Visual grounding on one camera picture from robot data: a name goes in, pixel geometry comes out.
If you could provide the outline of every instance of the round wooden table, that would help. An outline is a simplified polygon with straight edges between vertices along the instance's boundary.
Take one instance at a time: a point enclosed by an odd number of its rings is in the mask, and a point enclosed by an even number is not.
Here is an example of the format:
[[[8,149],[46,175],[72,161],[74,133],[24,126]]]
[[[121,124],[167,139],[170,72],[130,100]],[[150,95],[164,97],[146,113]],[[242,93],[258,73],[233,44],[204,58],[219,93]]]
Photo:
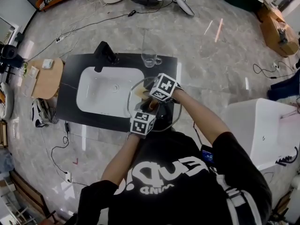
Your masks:
[[[27,66],[27,71],[30,71],[31,66],[39,69],[37,74],[37,82],[34,86],[32,97],[50,99],[55,96],[60,86],[60,79],[63,70],[63,61],[60,58],[53,60],[52,67],[50,69],[42,68],[42,60],[30,61]]]

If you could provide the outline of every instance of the marble floor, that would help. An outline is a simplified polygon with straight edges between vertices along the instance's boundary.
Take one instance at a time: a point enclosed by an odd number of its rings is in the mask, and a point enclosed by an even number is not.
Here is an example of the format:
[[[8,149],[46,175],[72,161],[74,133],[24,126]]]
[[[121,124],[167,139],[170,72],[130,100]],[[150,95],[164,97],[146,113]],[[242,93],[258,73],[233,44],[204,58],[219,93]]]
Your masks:
[[[148,11],[129,0],[104,7],[93,1],[67,0],[46,13],[37,13],[25,33],[20,51],[25,52],[32,41],[34,44],[28,56],[31,58],[61,32],[129,13],[133,9]],[[230,103],[265,98],[267,89],[275,81],[255,74],[253,64],[272,70],[272,63],[279,56],[266,47],[256,16],[224,0],[187,0],[187,3],[195,13],[194,17],[184,14],[176,4],[155,13],[123,16],[72,32],[61,42],[54,42],[37,58],[61,56],[66,60],[71,54],[93,53],[101,41],[106,41],[114,52],[140,53],[146,29],[159,55],[176,57],[182,64],[183,89],[219,116],[222,117],[222,111]],[[221,33],[215,42],[222,18]],[[289,70],[282,67],[277,74],[288,73]],[[50,127],[34,128],[30,120],[32,99],[23,96],[21,80],[18,73],[10,80],[15,92],[15,107],[8,126],[8,138],[15,168],[43,194],[50,210],[68,218],[77,211],[83,187],[67,184],[60,177],[63,174],[57,174],[49,159],[51,149],[63,145],[62,138],[66,135],[64,121]],[[174,127],[199,144],[192,125],[190,116],[183,111]],[[60,167],[71,171],[73,181],[84,184],[99,180],[126,137],[125,133],[75,123],[70,123],[70,133],[70,145],[54,150],[53,156]],[[272,179],[266,177],[274,204],[289,188],[298,166],[299,162],[268,170],[275,173]],[[105,212],[103,215],[101,223],[106,224]]]

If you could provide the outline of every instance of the white basin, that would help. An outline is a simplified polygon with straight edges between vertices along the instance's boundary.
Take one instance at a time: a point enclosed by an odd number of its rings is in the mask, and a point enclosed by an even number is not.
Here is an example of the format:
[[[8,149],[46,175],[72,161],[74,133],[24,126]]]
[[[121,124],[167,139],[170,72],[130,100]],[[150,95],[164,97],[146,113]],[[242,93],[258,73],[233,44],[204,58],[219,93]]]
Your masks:
[[[259,170],[295,156],[300,141],[300,114],[293,106],[263,98],[230,104],[224,122]]]
[[[76,98],[78,108],[88,113],[129,118],[129,91],[144,78],[144,74],[136,68],[104,67],[100,73],[94,68],[87,67],[81,74]],[[141,100],[132,93],[130,112]]]

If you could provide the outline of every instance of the sink drain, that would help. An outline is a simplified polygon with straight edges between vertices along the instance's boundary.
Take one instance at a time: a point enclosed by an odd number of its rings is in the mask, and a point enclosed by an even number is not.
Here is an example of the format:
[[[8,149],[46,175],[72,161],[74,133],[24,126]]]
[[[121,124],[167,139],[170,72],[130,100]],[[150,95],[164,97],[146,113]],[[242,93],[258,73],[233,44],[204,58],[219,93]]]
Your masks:
[[[120,86],[117,85],[117,84],[114,84],[114,85],[111,87],[111,91],[112,91],[113,93],[119,91],[119,89],[120,89]]]

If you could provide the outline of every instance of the electrical outlet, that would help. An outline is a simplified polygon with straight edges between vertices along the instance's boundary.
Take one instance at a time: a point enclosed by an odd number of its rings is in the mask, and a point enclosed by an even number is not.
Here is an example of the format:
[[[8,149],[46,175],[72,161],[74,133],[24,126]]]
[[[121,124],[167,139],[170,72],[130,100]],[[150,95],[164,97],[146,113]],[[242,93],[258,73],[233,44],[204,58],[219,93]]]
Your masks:
[[[64,39],[65,39],[65,36],[59,37],[58,39],[59,39],[59,40],[56,40],[56,43],[59,43],[59,42],[61,42],[62,40],[64,40]]]
[[[280,70],[279,65],[277,65],[275,62],[273,62],[273,66],[276,68],[277,71]]]
[[[72,182],[71,172],[66,171],[66,181],[67,182]]]

